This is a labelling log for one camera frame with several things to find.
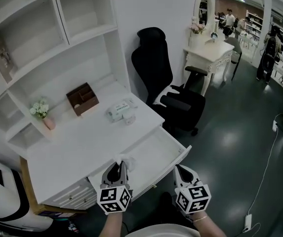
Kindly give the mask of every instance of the wooden edge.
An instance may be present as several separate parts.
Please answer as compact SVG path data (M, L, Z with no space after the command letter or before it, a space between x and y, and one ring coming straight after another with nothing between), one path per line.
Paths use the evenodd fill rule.
M28 163L22 157L20 157L20 165L22 171L23 185L29 201L29 206L35 214L40 214L43 211L62 212L62 213L86 213L86 211L83 210L64 209L46 204L38 204L32 186L32 181L29 176Z

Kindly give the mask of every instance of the chair caster wheel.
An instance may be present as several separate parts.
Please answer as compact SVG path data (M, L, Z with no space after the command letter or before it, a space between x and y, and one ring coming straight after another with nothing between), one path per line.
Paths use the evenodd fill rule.
M198 132L199 132L199 130L198 130L197 128L195 128L195 129L191 132L191 135L192 135L192 136L195 136L195 135L198 134Z

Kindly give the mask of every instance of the flower vase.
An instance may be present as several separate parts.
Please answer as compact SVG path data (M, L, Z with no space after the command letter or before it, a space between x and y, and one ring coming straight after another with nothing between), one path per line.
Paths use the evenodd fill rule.
M56 127L54 121L48 117L44 117L42 122L48 127L49 130L53 130Z
M191 34L190 36L190 43L189 43L189 47L191 49L196 49L201 45L201 37L200 34Z

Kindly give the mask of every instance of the white shirt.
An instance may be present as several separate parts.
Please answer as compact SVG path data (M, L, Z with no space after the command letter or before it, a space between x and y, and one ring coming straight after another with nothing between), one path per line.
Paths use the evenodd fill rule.
M235 23L235 20L236 20L236 18L235 18L234 15L227 14L226 15L226 26L232 27Z
M160 224L149 226L126 237L200 237L199 232L194 229L183 227L175 224Z
M241 33L244 29L245 29L245 20L244 19L240 19L238 21L238 25L237 25L236 31Z

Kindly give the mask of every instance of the drawer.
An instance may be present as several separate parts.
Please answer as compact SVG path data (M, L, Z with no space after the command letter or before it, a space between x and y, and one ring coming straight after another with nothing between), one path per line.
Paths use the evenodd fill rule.
M45 204L67 209L78 209L79 204L83 201L86 203L94 200L96 201L96 191L85 178L51 197Z
M185 148L162 127L158 127L148 138L127 152L136 160L135 169L128 173L128 183L133 189L132 199L143 195L153 184L166 176L187 156L191 148ZM88 177L96 190L100 188L102 175L106 169Z

